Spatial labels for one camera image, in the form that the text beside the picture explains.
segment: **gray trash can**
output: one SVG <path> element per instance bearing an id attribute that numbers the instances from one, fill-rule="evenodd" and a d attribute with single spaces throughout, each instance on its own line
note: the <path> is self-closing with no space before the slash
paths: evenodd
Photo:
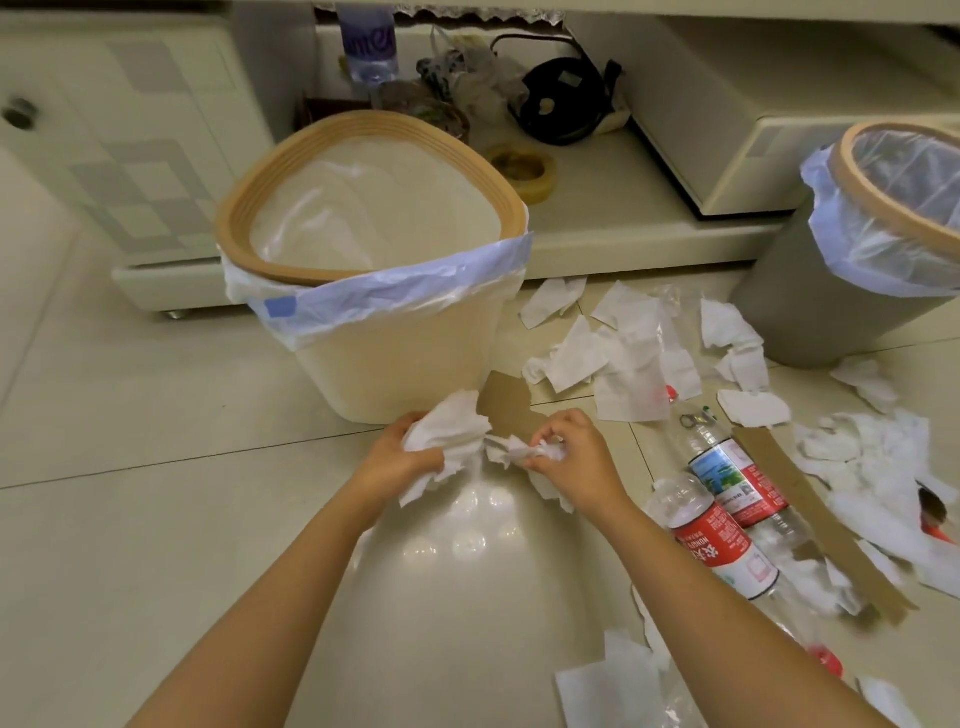
<path id="1" fill-rule="evenodd" d="M 814 199 L 731 296 L 767 356 L 825 366 L 960 294 L 960 136 L 860 124 L 801 174 Z"/>

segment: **hand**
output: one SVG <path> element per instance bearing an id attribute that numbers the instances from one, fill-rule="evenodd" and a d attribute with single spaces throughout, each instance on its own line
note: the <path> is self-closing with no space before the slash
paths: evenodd
<path id="1" fill-rule="evenodd" d="M 383 430 L 370 453 L 343 487 L 355 495 L 368 510 L 368 520 L 376 521 L 384 508 L 406 493 L 417 478 L 444 469 L 444 451 L 440 448 L 407 452 L 403 438 L 426 412 L 411 412 Z"/>
<path id="2" fill-rule="evenodd" d="M 566 443 L 566 458 L 534 457 L 526 460 L 523 467 L 550 478 L 557 490 L 590 521 L 605 509 L 617 507 L 625 500 L 631 502 L 607 441 L 583 410 L 565 409 L 554 414 L 534 434 L 530 447 L 555 437 Z"/>

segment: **purple label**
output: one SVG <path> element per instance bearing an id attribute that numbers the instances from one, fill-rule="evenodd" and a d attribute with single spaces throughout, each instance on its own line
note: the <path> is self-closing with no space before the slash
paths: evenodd
<path id="1" fill-rule="evenodd" d="M 393 25 L 382 28 L 357 28 L 340 24 L 347 58 L 361 61 L 389 61 L 396 55 L 396 33 Z"/>

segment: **cardboard piece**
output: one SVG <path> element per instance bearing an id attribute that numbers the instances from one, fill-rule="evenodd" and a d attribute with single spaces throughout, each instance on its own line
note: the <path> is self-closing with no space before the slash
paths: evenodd
<path id="1" fill-rule="evenodd" d="M 534 433 L 546 422 L 546 415 L 530 409 L 530 387 L 526 381 L 502 372 L 490 372 L 480 392 L 477 414 L 490 419 L 491 435 L 516 435 L 529 443 Z"/>
<path id="2" fill-rule="evenodd" d="M 917 606 L 907 599 L 874 566 L 857 545 L 856 538 L 830 512 L 790 456 L 783 451 L 770 431 L 763 427 L 735 427 L 733 439 L 773 480 L 787 502 L 804 517 L 813 532 L 813 540 L 838 569 L 845 573 L 857 592 L 892 624 L 900 624 Z"/>

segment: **person's left arm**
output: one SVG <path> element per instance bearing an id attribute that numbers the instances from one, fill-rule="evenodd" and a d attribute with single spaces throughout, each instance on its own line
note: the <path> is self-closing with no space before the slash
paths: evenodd
<path id="1" fill-rule="evenodd" d="M 387 427 L 353 477 L 240 597 L 131 719 L 130 728 L 279 728 L 360 535 L 440 449 L 405 452 L 410 414 Z"/>

